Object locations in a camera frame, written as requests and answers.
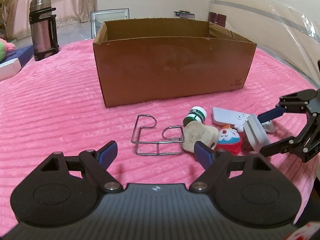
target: beige curtain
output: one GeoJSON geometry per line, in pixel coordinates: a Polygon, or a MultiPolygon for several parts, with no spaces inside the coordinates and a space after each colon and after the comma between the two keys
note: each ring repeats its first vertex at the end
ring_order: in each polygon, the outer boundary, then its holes
{"type": "MultiPolygon", "coordinates": [[[[30,36],[29,5],[31,0],[15,0],[5,6],[3,12],[7,38],[22,39],[30,36]]],[[[90,12],[96,8],[96,0],[51,0],[57,10],[57,27],[85,22],[90,19],[90,12]]]]}

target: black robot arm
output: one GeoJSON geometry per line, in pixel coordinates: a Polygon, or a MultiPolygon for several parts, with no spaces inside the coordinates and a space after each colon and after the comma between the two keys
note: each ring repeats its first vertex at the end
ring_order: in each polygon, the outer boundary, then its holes
{"type": "Polygon", "coordinates": [[[269,157],[277,153],[290,152],[305,163],[320,151],[320,90],[308,89],[282,96],[276,108],[258,115],[258,119],[263,123],[283,113],[306,114],[307,124],[297,137],[290,136],[266,145],[261,148],[260,153],[269,157]]]}

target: chrome wire hook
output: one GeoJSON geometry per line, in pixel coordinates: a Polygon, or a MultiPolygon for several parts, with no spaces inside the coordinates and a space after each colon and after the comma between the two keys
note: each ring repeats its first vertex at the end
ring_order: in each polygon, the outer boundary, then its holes
{"type": "Polygon", "coordinates": [[[184,138],[184,133],[183,133],[183,129],[182,129],[182,126],[180,125],[177,125],[177,126],[169,126],[167,128],[165,128],[162,133],[161,133],[161,136],[162,138],[165,140],[165,141],[153,141],[153,142],[144,142],[144,141],[140,141],[140,135],[141,135],[141,130],[142,129],[153,129],[155,128],[157,125],[157,120],[156,118],[154,118],[152,115],[150,114],[139,114],[138,117],[137,117],[137,120],[136,120],[136,123],[134,125],[134,128],[133,128],[133,133],[132,133],[132,137],[131,137],[131,142],[134,143],[136,145],[136,148],[135,148],[135,153],[137,155],[172,155],[172,154],[181,154],[183,153],[183,149],[181,148],[181,151],[180,152],[173,152],[173,153],[160,153],[160,144],[167,144],[167,143],[183,143],[185,138],[184,138]],[[135,134],[136,134],[136,130],[137,130],[137,126],[138,126],[138,121],[139,121],[139,118],[141,116],[144,116],[144,117],[150,117],[152,118],[154,121],[155,121],[155,124],[153,126],[142,126],[139,128],[139,132],[138,132],[138,138],[137,138],[137,141],[134,140],[134,137],[135,137],[135,134]],[[167,138],[164,133],[167,131],[167,130],[170,130],[170,129],[176,129],[176,128],[179,128],[180,131],[181,131],[181,137],[175,137],[175,138],[167,138]],[[156,144],[157,145],[157,152],[156,153],[139,153],[138,152],[138,149],[139,149],[139,144],[156,144]]]}

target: glass frame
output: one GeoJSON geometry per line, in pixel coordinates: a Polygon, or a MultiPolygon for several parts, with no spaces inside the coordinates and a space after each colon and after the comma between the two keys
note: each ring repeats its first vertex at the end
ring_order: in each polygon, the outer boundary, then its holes
{"type": "Polygon", "coordinates": [[[92,11],[90,14],[91,38],[94,39],[97,36],[96,21],[95,21],[96,15],[110,14],[110,13],[123,13],[123,12],[125,13],[126,19],[130,19],[129,8],[92,11]]]}

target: white box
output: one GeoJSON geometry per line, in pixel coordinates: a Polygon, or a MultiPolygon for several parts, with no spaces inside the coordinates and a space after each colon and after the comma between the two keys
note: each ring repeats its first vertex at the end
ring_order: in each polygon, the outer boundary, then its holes
{"type": "Polygon", "coordinates": [[[21,70],[21,64],[18,58],[10,59],[0,64],[0,81],[11,78],[21,70]]]}

